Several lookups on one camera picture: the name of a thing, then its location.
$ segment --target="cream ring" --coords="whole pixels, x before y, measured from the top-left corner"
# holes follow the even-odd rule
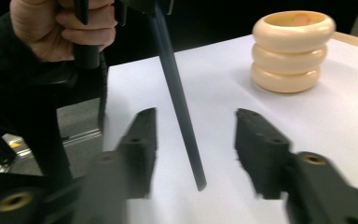
[[[315,70],[325,59],[327,46],[304,53],[276,53],[254,44],[252,58],[258,67],[272,73],[300,74]]]
[[[284,11],[258,20],[252,34],[264,49],[297,53],[320,48],[335,31],[335,22],[323,13]]]
[[[312,87],[319,79],[320,67],[298,75],[274,74],[252,64],[252,80],[261,88],[276,92],[298,92]]]

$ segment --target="beige cup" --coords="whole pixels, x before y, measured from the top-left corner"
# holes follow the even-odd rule
[[[309,89],[320,77],[325,43],[335,31],[333,19],[315,11],[284,11],[261,18],[253,29],[253,81],[269,91]]]

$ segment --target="finger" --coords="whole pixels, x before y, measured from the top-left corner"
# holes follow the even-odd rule
[[[79,45],[109,46],[115,41],[116,29],[71,30],[62,31],[62,37]]]
[[[77,0],[58,0],[58,3],[63,8],[74,8],[74,1]],[[89,0],[89,9],[95,9],[99,7],[104,7],[108,5],[112,5],[115,3],[115,0]]]
[[[113,28],[117,25],[115,9],[111,6],[100,7],[89,11],[89,23],[84,25],[73,10],[64,10],[56,17],[57,23],[73,30],[97,30]]]

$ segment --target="human hand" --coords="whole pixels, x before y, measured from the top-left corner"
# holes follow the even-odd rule
[[[89,0],[89,24],[75,16],[74,0],[11,0],[14,34],[41,62],[74,59],[73,43],[111,45],[116,36],[115,0]]]

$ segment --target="black sleeve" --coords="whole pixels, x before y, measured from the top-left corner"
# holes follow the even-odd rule
[[[42,63],[13,32],[9,13],[0,17],[0,97],[27,88]]]

